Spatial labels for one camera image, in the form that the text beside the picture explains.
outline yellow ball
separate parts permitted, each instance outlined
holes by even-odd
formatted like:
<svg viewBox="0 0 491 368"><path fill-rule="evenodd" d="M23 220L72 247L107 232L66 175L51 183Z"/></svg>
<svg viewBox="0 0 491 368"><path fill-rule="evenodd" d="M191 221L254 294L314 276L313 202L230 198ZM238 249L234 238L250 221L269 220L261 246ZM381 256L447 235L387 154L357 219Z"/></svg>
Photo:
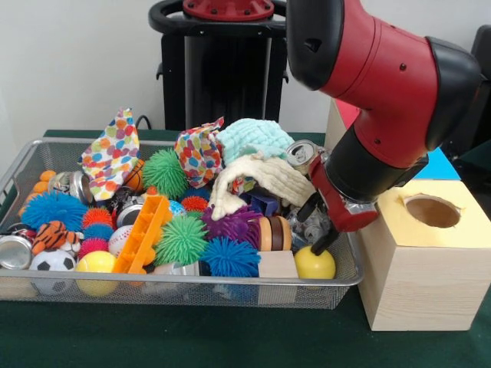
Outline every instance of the yellow ball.
<svg viewBox="0 0 491 368"><path fill-rule="evenodd" d="M334 278L336 264L331 253L323 251L320 255L315 255L311 252L311 248L311 245L304 247L295 255L298 276L300 278Z"/></svg>
<svg viewBox="0 0 491 368"><path fill-rule="evenodd" d="M78 272L112 272L116 257L107 251L92 251L85 255L77 264ZM77 280L77 285L85 294L92 297L103 297L112 293L116 287L116 281Z"/></svg>

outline red spiky ball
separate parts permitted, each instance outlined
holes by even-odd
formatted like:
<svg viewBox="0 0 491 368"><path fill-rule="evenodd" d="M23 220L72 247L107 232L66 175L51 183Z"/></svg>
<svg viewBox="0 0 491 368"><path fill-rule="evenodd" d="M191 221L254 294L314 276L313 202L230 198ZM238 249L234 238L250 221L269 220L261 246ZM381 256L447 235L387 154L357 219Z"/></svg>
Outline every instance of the red spiky ball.
<svg viewBox="0 0 491 368"><path fill-rule="evenodd" d="M202 197L193 195L183 199L181 205L183 205L186 211L204 212L206 207L208 207L208 201Z"/></svg>
<svg viewBox="0 0 491 368"><path fill-rule="evenodd" d="M85 255L93 251L109 251L109 244L107 241L97 238L84 240L78 252L78 259L82 259Z"/></svg>
<svg viewBox="0 0 491 368"><path fill-rule="evenodd" d="M113 227L113 218L106 209L88 209L82 219L82 228L93 224L104 224Z"/></svg>

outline wire mesh basket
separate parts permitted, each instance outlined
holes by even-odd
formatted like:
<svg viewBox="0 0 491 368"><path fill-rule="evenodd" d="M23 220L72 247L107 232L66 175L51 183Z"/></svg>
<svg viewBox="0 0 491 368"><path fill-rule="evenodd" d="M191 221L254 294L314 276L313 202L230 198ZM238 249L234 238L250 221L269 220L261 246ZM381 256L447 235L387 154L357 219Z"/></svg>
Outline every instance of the wire mesh basket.
<svg viewBox="0 0 491 368"><path fill-rule="evenodd" d="M26 145L0 180L0 231L19 222L18 211L43 171L79 170L77 160L91 142L43 138ZM142 141L141 156L172 146ZM356 234L343 234L329 251L337 265L333 280L0 269L0 300L334 309L363 269Z"/></svg>

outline white wall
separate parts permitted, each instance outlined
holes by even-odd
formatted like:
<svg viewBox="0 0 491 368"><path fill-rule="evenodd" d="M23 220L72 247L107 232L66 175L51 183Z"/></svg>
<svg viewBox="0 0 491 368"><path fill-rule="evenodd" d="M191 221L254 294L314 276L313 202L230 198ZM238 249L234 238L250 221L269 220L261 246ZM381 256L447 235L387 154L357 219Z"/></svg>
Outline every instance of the white wall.
<svg viewBox="0 0 491 368"><path fill-rule="evenodd" d="M102 129L119 107L163 128L160 34L147 21L154 2L0 0L0 172L46 129ZM362 2L397 26L468 49L491 22L489 0ZM327 115L326 96L290 79L280 116L286 130L324 132Z"/></svg>

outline cable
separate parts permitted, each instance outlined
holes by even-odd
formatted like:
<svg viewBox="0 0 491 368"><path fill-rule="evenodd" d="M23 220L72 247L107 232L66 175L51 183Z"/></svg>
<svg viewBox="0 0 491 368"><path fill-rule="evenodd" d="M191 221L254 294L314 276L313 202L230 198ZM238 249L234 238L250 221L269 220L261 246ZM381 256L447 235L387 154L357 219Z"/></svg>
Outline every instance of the cable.
<svg viewBox="0 0 491 368"><path fill-rule="evenodd" d="M148 119L148 117L146 115L140 115L140 117L137 119L137 123L135 124L137 129L138 129L138 126L140 125L141 120L145 120L147 122L148 130L152 130L152 124L150 124L150 120Z"/></svg>

